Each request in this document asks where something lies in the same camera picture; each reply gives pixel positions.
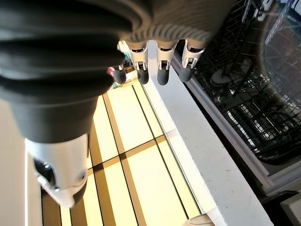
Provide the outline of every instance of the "dishwasher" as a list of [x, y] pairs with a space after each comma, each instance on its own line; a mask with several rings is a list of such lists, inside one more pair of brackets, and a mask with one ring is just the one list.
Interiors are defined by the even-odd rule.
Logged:
[[300, 184], [301, 0], [237, 1], [191, 73], [187, 88], [262, 193]]

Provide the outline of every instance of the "red object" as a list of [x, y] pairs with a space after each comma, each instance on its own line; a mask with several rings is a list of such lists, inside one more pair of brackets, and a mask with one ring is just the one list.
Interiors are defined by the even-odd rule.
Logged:
[[111, 67], [108, 67], [107, 73], [110, 74], [111, 76], [113, 76], [113, 70]]

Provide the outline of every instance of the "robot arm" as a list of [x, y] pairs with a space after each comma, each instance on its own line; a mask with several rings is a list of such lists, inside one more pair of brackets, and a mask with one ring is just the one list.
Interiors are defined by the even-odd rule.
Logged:
[[139, 81], [149, 80], [147, 41], [156, 40], [158, 82], [168, 82], [175, 46], [186, 39], [182, 81], [235, 0], [2, 0], [0, 97], [10, 103], [37, 180], [72, 207], [87, 182], [86, 157], [97, 98], [125, 82], [125, 40]]

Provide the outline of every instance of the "black wire rack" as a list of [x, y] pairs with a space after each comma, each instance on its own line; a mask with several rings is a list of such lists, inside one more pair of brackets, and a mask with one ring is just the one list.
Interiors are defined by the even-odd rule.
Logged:
[[256, 157], [301, 158], [301, 16], [292, 0], [238, 0], [195, 77]]

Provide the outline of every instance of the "white countertop edge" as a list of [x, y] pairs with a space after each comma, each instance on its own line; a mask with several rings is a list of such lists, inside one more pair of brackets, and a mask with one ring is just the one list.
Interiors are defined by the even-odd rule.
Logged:
[[209, 217], [216, 226], [273, 225], [174, 69], [170, 69], [167, 85], [158, 84], [154, 41], [149, 41], [148, 56], [150, 80], [158, 91], [216, 204], [217, 209], [214, 210], [216, 221], [210, 212], [208, 212]]

